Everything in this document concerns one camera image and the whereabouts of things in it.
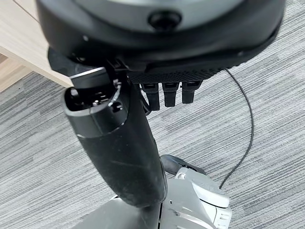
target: black connector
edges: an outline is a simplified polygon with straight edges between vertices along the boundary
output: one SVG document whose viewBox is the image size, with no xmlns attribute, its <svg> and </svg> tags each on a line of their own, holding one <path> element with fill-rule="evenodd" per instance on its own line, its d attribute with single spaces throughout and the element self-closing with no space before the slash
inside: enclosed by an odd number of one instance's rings
<svg viewBox="0 0 305 229">
<path fill-rule="evenodd" d="M 174 107 L 179 83 L 163 83 L 164 103 L 166 107 Z"/>
<path fill-rule="evenodd" d="M 147 95 L 150 109 L 152 111 L 159 111 L 159 85 L 157 83 L 142 83 L 141 88 Z"/>
</svg>

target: gray carpet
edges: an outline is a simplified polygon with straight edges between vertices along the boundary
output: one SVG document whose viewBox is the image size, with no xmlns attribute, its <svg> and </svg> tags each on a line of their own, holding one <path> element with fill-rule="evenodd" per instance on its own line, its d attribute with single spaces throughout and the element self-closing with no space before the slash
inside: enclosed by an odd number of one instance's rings
<svg viewBox="0 0 305 229">
<path fill-rule="evenodd" d="M 233 68 L 254 112 L 249 156 L 224 190 L 233 229 L 305 228 L 305 2 L 289 0 L 280 36 Z M 113 192 L 60 107 L 63 88 L 33 73 L 0 94 L 0 228 L 68 229 Z M 192 105 L 149 117 L 160 154 L 203 167 L 218 184 L 250 140 L 250 115 L 226 72 L 204 81 Z"/>
</svg>

